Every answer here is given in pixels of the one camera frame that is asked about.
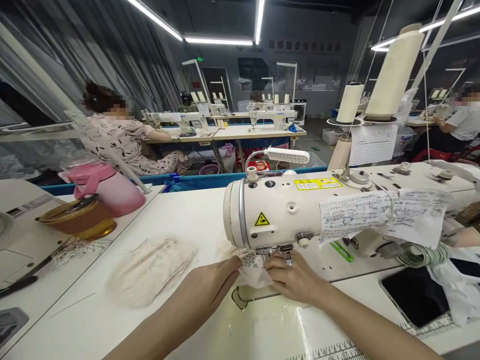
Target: warning label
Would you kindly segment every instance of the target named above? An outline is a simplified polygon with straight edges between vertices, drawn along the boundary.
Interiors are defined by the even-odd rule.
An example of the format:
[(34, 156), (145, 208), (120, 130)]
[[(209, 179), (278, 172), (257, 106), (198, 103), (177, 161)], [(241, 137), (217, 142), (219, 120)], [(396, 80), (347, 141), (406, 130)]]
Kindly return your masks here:
[(256, 223), (255, 223), (255, 226), (262, 226), (262, 225), (270, 225), (269, 221), (267, 220), (263, 212), (261, 212), (260, 215), (258, 215), (258, 219), (256, 220)]
[(341, 188), (343, 185), (334, 177), (321, 179), (295, 180), (296, 188), (302, 190), (321, 190), (330, 188)]

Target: pink water bottle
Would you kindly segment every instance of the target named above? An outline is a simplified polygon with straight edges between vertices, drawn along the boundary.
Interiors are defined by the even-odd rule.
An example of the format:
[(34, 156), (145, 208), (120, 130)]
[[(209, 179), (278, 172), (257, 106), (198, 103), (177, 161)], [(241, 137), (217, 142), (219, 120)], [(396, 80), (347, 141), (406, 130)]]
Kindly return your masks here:
[(129, 179), (98, 160), (71, 166), (65, 175), (76, 184), (75, 199), (98, 194), (114, 218), (134, 212), (147, 200)]

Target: white t-shirt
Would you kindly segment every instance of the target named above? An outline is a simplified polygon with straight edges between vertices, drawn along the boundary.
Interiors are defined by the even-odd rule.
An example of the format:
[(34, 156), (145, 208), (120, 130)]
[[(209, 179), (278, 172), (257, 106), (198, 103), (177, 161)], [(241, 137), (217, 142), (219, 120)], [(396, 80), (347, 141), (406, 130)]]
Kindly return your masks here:
[(480, 110), (460, 109), (445, 123), (456, 126), (450, 134), (458, 140), (473, 140), (480, 133)]

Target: doorway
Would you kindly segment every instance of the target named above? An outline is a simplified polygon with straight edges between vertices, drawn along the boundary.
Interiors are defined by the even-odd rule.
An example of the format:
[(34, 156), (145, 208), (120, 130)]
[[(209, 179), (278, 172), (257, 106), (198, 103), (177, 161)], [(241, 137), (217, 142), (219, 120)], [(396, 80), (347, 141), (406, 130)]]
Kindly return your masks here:
[(224, 67), (204, 67), (202, 71), (212, 103), (222, 103), (233, 113), (235, 108), (227, 69)]

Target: measuring tape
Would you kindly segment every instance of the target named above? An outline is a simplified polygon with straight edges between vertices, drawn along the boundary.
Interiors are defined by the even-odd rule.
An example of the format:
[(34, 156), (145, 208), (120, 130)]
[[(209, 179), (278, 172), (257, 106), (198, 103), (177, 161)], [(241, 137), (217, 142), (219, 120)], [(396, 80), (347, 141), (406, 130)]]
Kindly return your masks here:
[[(473, 324), (480, 321), (480, 317), (471, 317), (466, 322)], [(407, 322), (398, 324), (403, 330), (409, 332), (417, 339), (423, 341), (428, 338), (447, 333), (449, 331), (460, 329), (460, 326), (455, 324), (449, 315), (432, 322), (430, 325), (416, 329)], [(287, 357), (285, 360), (369, 360), (366, 355), (351, 341), (345, 340), (336, 342), (325, 347), (320, 347), (311, 354), (306, 353)]]

